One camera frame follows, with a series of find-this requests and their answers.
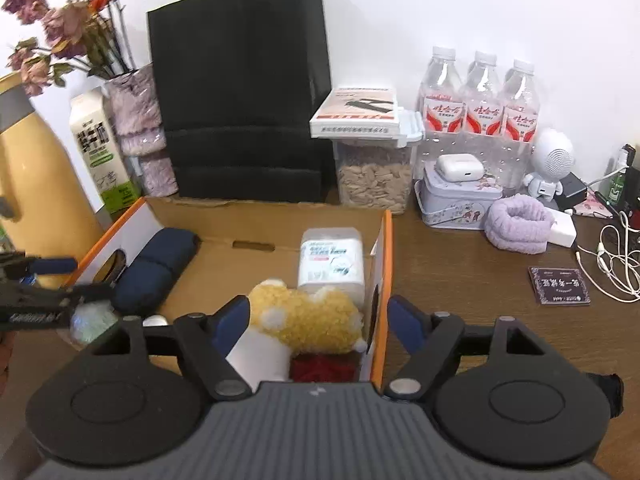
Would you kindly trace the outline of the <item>navy blue pouch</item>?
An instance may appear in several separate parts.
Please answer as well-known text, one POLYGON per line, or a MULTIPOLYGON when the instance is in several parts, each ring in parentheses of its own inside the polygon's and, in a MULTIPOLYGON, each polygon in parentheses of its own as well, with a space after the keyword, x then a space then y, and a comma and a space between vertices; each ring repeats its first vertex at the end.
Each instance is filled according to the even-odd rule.
POLYGON ((188 230, 163 228, 156 232, 119 277, 112 307, 122 316, 145 318, 155 313, 200 246, 201 239, 188 230))

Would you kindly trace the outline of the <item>orange cardboard box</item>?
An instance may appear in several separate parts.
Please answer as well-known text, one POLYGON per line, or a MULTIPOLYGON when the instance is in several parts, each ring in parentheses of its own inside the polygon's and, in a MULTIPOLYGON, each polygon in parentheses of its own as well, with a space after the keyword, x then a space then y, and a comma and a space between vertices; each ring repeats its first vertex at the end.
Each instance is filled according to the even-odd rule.
POLYGON ((68 284, 93 281, 120 250, 132 261, 161 229, 195 233, 201 247, 160 307, 168 320, 213 313, 266 278, 297 283, 299 246, 308 229, 354 228, 362 239, 366 338, 360 379, 382 385, 387 346, 386 304, 393 285, 393 217, 387 210, 330 204, 140 198, 81 260, 68 284))

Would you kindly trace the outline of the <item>yellow plush toy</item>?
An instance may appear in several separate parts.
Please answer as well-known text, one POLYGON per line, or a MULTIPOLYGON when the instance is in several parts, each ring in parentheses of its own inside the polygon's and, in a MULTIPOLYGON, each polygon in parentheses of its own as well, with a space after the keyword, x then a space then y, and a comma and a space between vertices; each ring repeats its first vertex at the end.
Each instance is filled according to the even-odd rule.
POLYGON ((341 289, 323 286, 307 294, 267 280, 248 301, 250 324, 227 360, 253 390, 263 382, 286 382, 294 356, 367 350, 362 313, 341 289))

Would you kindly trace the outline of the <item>floral tin box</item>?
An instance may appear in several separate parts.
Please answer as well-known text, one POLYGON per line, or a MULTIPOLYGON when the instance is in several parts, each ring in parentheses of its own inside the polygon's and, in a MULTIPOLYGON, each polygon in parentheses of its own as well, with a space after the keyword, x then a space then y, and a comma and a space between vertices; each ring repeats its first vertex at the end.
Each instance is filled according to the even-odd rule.
POLYGON ((481 231, 490 206, 503 190, 491 176, 449 182, 426 162, 422 178, 414 182, 416 201, 424 224, 434 229, 481 231))

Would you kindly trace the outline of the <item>white milk carton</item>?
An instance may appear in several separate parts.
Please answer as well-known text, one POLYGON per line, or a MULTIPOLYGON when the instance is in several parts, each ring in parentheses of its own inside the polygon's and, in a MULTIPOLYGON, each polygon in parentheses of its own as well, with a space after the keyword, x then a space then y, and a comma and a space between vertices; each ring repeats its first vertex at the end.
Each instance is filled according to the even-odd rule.
POLYGON ((119 216, 141 196, 134 170, 122 156, 111 103, 101 88, 70 100, 70 131, 104 207, 119 216))

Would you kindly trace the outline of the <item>white power adapter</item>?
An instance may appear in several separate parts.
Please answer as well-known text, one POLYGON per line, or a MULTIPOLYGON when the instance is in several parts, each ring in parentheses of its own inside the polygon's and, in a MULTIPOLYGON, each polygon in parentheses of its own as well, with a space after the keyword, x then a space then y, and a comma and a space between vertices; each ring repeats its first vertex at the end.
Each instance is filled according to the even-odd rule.
POLYGON ((549 236, 549 243, 561 247, 571 248, 576 240, 577 231, 573 218, 563 211, 549 209, 553 217, 553 226, 549 236))

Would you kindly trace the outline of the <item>white earbuds case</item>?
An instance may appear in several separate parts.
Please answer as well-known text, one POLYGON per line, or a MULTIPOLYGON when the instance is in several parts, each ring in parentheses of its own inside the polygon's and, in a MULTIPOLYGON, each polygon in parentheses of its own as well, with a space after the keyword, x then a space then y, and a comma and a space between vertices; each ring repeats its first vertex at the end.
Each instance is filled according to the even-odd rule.
POLYGON ((435 170, 448 182, 477 181, 485 174, 484 165, 472 154, 440 155, 435 170))

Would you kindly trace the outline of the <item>clear seed container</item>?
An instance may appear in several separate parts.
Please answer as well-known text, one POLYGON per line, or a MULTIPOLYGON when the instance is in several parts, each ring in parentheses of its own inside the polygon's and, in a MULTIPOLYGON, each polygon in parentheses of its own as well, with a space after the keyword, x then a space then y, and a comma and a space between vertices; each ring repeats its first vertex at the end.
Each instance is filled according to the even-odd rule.
POLYGON ((418 112, 400 110, 398 140, 334 141, 341 204, 403 214, 411 196, 413 168, 424 137, 418 112))

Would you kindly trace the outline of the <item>black charger block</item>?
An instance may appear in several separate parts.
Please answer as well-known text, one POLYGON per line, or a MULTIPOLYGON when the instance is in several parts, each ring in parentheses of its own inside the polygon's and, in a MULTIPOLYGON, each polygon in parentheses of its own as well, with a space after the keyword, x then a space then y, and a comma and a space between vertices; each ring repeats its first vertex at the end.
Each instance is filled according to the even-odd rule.
POLYGON ((555 203, 560 211, 573 209, 587 199, 587 185, 574 172, 570 172, 560 183, 562 192, 555 196, 555 203))

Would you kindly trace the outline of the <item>white robot speaker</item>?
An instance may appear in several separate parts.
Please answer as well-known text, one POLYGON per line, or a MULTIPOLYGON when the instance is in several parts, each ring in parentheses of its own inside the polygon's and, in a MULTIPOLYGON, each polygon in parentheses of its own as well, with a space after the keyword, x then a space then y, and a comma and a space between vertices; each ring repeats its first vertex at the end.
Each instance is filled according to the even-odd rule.
POLYGON ((529 196, 550 203, 563 193, 562 180, 575 163, 573 142, 562 131, 544 128, 534 137, 530 163, 533 171, 523 177, 529 196))

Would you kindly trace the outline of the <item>water bottle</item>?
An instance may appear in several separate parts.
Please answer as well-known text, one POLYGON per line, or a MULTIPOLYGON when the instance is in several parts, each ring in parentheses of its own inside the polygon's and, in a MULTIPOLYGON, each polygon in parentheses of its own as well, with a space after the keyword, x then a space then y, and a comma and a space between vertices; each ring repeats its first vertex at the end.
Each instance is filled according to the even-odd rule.
POLYGON ((424 123, 419 162, 434 162, 439 155, 449 153, 456 144, 465 115, 460 89, 456 51, 434 47, 419 93, 424 123))
POLYGON ((466 149, 480 160, 490 174, 495 172, 492 166, 503 116, 496 63, 494 54, 477 51, 466 81, 460 88, 465 106, 463 131, 466 149))
POLYGON ((500 185, 508 194, 515 192, 521 185, 538 129, 540 99, 534 73, 532 63, 515 60, 506 72, 506 79, 499 93, 503 115, 498 177, 500 185))

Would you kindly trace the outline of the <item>water bottle middle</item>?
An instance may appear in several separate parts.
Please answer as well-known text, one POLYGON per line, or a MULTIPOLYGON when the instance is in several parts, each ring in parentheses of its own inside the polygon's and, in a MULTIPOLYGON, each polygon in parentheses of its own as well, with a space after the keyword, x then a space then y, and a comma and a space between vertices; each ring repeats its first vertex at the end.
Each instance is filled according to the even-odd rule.
POLYGON ((490 174, 495 172, 492 166, 503 116, 496 63, 494 54, 477 51, 466 81, 460 88, 465 106, 463 131, 466 149, 480 160, 490 174))

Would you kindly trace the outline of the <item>water bottle left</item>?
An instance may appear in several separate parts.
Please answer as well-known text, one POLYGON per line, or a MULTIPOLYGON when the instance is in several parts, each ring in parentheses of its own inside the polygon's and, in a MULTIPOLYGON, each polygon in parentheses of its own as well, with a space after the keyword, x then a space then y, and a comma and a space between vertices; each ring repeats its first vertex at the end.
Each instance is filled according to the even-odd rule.
POLYGON ((424 123, 419 162, 434 162, 439 155, 449 153, 456 144, 465 115, 460 89, 456 51, 434 47, 419 93, 424 123))

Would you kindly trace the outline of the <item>dried pink flower bouquet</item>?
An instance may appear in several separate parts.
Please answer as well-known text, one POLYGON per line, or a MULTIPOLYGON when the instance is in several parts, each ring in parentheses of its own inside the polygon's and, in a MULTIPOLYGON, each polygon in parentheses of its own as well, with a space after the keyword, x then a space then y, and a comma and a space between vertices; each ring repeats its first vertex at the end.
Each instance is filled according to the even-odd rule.
POLYGON ((102 79, 118 147, 138 164, 143 191, 176 194, 152 66, 134 64, 120 0, 4 0, 1 9, 25 26, 38 23, 43 29, 45 44, 28 38, 9 56, 8 67, 21 74, 27 93, 63 87, 74 70, 102 79))

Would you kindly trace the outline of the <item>black paper shopping bag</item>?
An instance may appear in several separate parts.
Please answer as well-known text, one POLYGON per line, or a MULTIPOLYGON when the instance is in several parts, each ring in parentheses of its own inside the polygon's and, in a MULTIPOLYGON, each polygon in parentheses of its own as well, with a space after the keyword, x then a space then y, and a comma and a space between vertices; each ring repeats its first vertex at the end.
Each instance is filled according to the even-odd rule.
POLYGON ((324 200, 333 148, 309 127, 332 89, 322 0, 180 0, 148 26, 180 196, 324 200))

